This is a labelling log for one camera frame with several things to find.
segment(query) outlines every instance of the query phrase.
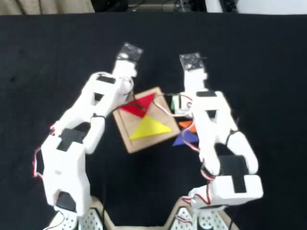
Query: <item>blue triangle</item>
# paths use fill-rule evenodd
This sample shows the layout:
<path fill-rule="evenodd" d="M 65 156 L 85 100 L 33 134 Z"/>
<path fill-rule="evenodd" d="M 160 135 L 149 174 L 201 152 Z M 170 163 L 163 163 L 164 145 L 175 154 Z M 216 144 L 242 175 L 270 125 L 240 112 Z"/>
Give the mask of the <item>blue triangle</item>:
<path fill-rule="evenodd" d="M 192 133 L 191 131 L 187 130 L 184 134 L 184 139 L 190 143 L 193 143 L 193 142 L 198 142 L 199 139 L 198 139 L 198 136 L 194 133 Z M 177 136 L 175 142 L 173 143 L 173 146 L 177 146 L 177 145 L 183 145 L 184 142 L 183 142 L 183 139 L 182 139 L 182 136 L 181 136 L 181 133 Z"/>

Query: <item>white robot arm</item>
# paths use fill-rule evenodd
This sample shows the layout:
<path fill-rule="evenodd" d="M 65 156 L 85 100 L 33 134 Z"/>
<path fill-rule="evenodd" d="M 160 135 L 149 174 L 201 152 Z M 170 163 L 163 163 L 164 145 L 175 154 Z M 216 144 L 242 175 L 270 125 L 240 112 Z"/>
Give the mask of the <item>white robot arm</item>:
<path fill-rule="evenodd" d="M 175 96 L 175 114 L 193 119 L 199 136 L 201 173 L 210 182 L 194 188 L 184 197 L 193 209 L 223 209 L 263 196 L 257 158 L 246 137 L 231 116 L 221 92 L 206 88 L 207 74 L 199 53 L 181 55 L 187 97 Z M 216 144 L 225 145 L 232 154 L 220 155 Z"/>
<path fill-rule="evenodd" d="M 74 105 L 51 127 L 41 150 L 46 198 L 55 210 L 75 217 L 88 212 L 92 199 L 85 155 L 96 149 L 108 114 L 132 91 L 132 77 L 136 76 L 135 65 L 141 54 L 141 49 L 125 44 L 113 73 L 92 74 Z M 90 124 L 87 134 L 74 129 L 83 122 Z"/>

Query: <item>green puzzle piece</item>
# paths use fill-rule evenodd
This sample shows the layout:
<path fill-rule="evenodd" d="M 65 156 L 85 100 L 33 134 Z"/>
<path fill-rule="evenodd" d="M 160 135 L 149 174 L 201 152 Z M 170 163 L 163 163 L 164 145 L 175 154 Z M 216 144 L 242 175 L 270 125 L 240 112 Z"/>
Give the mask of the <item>green puzzle piece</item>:
<path fill-rule="evenodd" d="M 175 106 L 174 106 L 174 101 L 172 99 L 172 103 L 171 103 L 171 110 L 175 110 Z"/>

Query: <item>orange puzzle piece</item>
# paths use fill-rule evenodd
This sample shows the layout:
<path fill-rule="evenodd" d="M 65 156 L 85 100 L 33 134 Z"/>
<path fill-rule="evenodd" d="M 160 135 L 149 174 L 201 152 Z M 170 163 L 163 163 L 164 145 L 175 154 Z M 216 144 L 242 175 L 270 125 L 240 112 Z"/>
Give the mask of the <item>orange puzzle piece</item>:
<path fill-rule="evenodd" d="M 192 124 L 192 121 L 180 121 L 178 124 L 179 124 L 179 126 L 182 127 L 182 128 L 187 128 L 187 127 L 189 127 L 189 126 Z M 189 130 L 190 130 L 192 133 L 196 133 L 195 125 L 193 125 L 191 128 L 189 128 Z"/>

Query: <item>table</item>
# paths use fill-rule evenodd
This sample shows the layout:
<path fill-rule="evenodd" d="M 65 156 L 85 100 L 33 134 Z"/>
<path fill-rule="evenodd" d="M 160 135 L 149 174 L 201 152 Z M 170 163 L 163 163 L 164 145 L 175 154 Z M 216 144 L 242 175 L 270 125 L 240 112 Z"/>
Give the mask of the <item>table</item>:
<path fill-rule="evenodd" d="M 178 55 L 206 57 L 210 87 L 222 90 L 240 116 L 263 181 L 264 198 L 243 205 L 235 222 L 247 230 L 302 228 L 306 23 L 307 16 L 204 13 L 0 17 L 3 229 L 42 229 L 53 217 L 43 184 L 31 177 L 33 151 L 90 74 L 112 70 L 124 42 L 144 49 L 136 92 L 154 86 L 180 92 Z M 100 199 L 107 175 L 106 208 L 116 225 L 163 225 L 178 197 L 204 184 L 198 156 L 172 141 L 129 155 L 114 119 L 107 119 L 86 170 Z"/>

